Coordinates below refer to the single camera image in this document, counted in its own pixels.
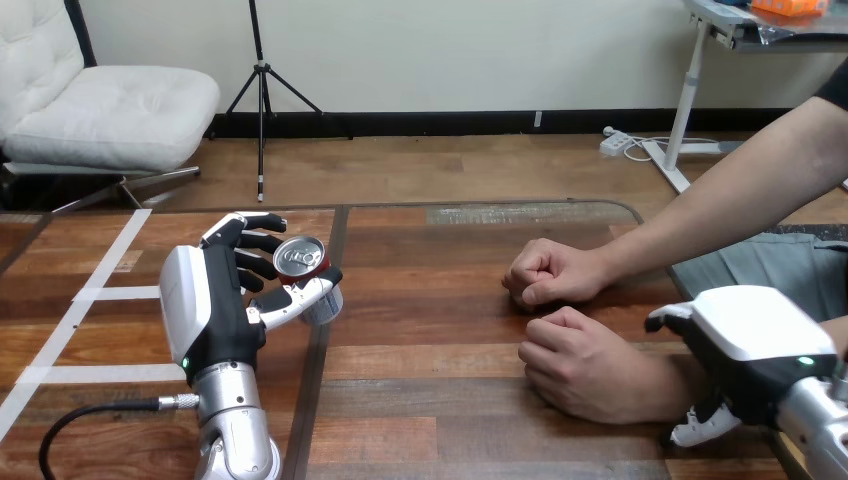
human arm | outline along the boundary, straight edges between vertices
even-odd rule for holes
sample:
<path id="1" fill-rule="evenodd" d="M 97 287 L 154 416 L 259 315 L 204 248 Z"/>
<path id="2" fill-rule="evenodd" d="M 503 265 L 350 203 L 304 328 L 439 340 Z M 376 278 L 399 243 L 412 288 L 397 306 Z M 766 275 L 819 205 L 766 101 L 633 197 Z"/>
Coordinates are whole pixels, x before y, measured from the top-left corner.
<path id="1" fill-rule="evenodd" d="M 813 97 L 597 253 L 608 281 L 673 265 L 761 232 L 846 178 L 848 112 Z"/>
<path id="2" fill-rule="evenodd" d="M 848 349 L 848 317 L 821 326 L 840 351 Z M 519 357 L 530 383 L 548 403 L 586 420 L 675 422 L 711 391 L 691 354 L 641 351 L 572 308 L 533 320 L 526 333 Z"/>
<path id="3" fill-rule="evenodd" d="M 848 80 L 848 67 L 842 74 Z M 813 97 L 708 170 L 655 218 L 612 242 L 584 251 L 531 241 L 503 284 L 529 306 L 589 300 L 622 278 L 749 238 L 846 178 L 848 111 Z"/>

fist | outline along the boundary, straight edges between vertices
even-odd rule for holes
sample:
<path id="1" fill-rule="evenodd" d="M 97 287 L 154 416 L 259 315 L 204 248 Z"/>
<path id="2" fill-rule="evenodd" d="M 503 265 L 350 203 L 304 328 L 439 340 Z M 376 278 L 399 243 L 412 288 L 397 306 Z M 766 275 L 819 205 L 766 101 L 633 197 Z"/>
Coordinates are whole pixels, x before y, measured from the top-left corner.
<path id="1" fill-rule="evenodd" d="M 596 251 L 578 250 L 543 238 L 527 243 L 502 284 L 516 302 L 532 309 L 556 300 L 591 300 L 611 283 L 609 270 Z"/>
<path id="2" fill-rule="evenodd" d="M 542 398 L 586 420 L 674 421 L 694 401 L 686 375 L 669 357 L 637 350 L 570 307 L 531 321 L 518 356 Z"/>

desk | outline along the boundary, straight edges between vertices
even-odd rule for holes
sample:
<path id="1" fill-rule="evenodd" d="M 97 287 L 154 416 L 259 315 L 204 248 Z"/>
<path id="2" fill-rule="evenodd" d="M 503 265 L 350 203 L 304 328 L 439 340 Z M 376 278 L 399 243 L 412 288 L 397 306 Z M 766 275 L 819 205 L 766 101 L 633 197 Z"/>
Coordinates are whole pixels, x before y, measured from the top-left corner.
<path id="1" fill-rule="evenodd" d="M 187 391 L 169 363 L 158 299 L 143 287 L 156 284 L 171 248 L 196 244 L 224 213 L 54 219 L 0 276 L 0 426 L 8 428 L 0 478 L 40 478 L 40 440 L 73 408 Z M 287 325 L 260 352 L 260 395 L 284 479 L 786 478 L 758 430 L 663 452 L 662 426 L 576 420 L 527 388 L 516 350 L 532 316 L 501 287 L 505 268 L 531 238 L 606 243 L 637 225 L 629 209 L 546 202 L 275 213 L 289 220 L 286 236 L 328 242 L 345 273 L 336 321 Z M 658 272 L 582 310 L 643 350 L 682 352 L 672 334 L 642 329 L 648 312 L 679 300 Z M 15 402 L 20 414 L 7 415 Z M 186 411 L 92 416 L 62 432 L 51 464 L 58 478 L 188 479 L 196 434 Z"/>
<path id="2" fill-rule="evenodd" d="M 697 25 L 695 52 L 683 82 L 683 92 L 665 151 L 656 142 L 645 142 L 643 148 L 677 193 L 689 188 L 689 180 L 677 168 L 682 153 L 728 153 L 727 145 L 683 144 L 686 124 L 698 91 L 704 49 L 711 37 L 724 47 L 740 53 L 827 53 L 848 52 L 848 17 L 822 17 L 807 27 L 779 25 L 775 18 L 754 15 L 714 0 L 683 0 Z M 831 2 L 832 8 L 839 8 Z"/>

chair cushion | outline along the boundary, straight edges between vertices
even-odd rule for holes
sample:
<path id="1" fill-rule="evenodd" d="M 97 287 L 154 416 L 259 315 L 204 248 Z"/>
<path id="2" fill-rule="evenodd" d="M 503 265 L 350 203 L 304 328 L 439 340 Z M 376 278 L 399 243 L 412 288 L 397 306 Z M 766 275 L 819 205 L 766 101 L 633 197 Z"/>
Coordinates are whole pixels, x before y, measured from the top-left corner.
<path id="1" fill-rule="evenodd" d="M 171 170 L 197 149 L 219 97 L 217 83 L 193 70 L 87 68 L 15 126 L 3 153 L 13 162 Z"/>
<path id="2" fill-rule="evenodd" d="M 62 0 L 0 0 L 0 146 L 22 118 L 55 100 L 82 66 Z"/>

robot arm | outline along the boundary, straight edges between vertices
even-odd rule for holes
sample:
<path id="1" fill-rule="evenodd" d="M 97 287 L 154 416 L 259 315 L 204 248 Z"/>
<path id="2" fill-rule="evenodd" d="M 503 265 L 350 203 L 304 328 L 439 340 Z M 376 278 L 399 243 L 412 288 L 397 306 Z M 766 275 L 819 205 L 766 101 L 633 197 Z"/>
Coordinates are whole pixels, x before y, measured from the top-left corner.
<path id="1" fill-rule="evenodd" d="M 715 384 L 665 443 L 691 447 L 740 424 L 785 432 L 815 479 L 848 479 L 846 364 L 833 341 L 772 288 L 708 290 L 651 313 L 649 332 L 680 335 Z"/>
<path id="2" fill-rule="evenodd" d="M 287 222 L 269 213 L 226 215 L 197 247 L 174 248 L 159 279 L 171 358 L 182 366 L 197 395 L 201 464 L 198 479 L 276 479 L 279 450 L 268 432 L 255 370 L 265 333 L 300 317 L 326 323 L 342 303 L 341 271 L 281 285 L 244 307 L 245 291 L 260 292 L 259 278 L 277 278 L 274 265 L 246 249 L 273 253 L 282 241 L 254 231 L 285 232 Z"/>

